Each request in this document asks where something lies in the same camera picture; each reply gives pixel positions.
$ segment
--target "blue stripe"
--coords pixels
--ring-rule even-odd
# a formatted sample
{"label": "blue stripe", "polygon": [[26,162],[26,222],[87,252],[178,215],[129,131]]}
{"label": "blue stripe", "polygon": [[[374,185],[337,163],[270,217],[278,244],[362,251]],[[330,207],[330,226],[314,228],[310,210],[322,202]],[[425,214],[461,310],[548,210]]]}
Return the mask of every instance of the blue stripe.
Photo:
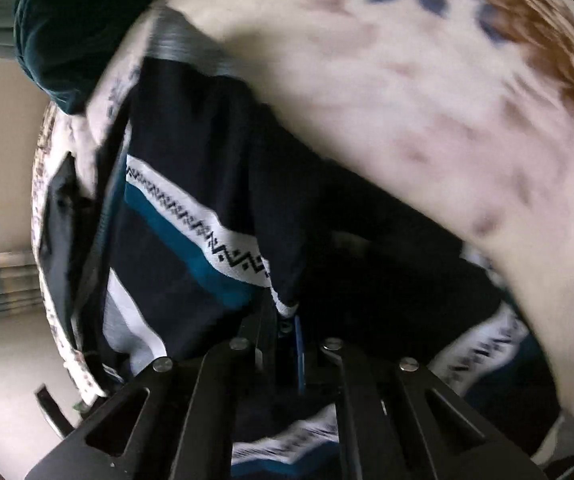
{"label": "blue stripe", "polygon": [[250,460],[240,462],[231,466],[231,477],[238,477],[268,471],[291,478],[299,478],[319,469],[327,460],[336,456],[339,459],[338,444],[336,442],[325,442],[320,446],[305,453],[300,460],[293,464],[285,464],[276,460]]}
{"label": "blue stripe", "polygon": [[200,248],[163,218],[140,189],[129,182],[125,185],[125,202],[142,216],[158,238],[185,263],[193,279],[202,288],[231,309],[238,309],[249,303],[258,287],[239,282],[214,269]]}

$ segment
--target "dark green fabric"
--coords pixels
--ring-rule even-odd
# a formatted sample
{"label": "dark green fabric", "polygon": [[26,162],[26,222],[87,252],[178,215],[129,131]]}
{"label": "dark green fabric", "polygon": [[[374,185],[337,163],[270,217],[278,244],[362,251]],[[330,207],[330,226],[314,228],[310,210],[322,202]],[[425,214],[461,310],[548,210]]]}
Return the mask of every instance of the dark green fabric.
{"label": "dark green fabric", "polygon": [[125,33],[152,1],[17,0],[20,66],[64,112],[81,112]]}

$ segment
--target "blue cable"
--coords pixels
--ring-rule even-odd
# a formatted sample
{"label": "blue cable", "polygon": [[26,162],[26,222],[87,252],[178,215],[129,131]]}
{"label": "blue cable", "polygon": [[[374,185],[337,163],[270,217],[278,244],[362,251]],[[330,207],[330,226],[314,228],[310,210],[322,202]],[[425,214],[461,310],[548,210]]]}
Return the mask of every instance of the blue cable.
{"label": "blue cable", "polygon": [[301,318],[296,315],[293,320],[294,329],[296,332],[296,354],[297,354],[297,367],[298,367],[298,393],[303,395],[305,393],[305,350],[302,343],[302,329]]}

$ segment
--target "beige wall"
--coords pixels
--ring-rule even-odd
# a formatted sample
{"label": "beige wall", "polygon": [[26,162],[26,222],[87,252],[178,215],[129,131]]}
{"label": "beige wall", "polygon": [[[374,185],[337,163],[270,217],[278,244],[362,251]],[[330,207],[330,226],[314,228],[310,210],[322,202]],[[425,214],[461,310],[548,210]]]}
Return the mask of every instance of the beige wall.
{"label": "beige wall", "polygon": [[30,247],[32,164],[48,97],[0,60],[0,253]]}

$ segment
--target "floor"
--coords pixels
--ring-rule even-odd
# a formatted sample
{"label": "floor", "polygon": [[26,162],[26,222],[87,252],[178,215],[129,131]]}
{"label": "floor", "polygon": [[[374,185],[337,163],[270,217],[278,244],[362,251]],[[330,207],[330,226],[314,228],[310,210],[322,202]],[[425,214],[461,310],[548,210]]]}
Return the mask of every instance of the floor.
{"label": "floor", "polygon": [[80,397],[43,312],[0,317],[0,474],[5,480],[23,479],[59,442],[33,397],[43,383],[75,424],[72,407]]}

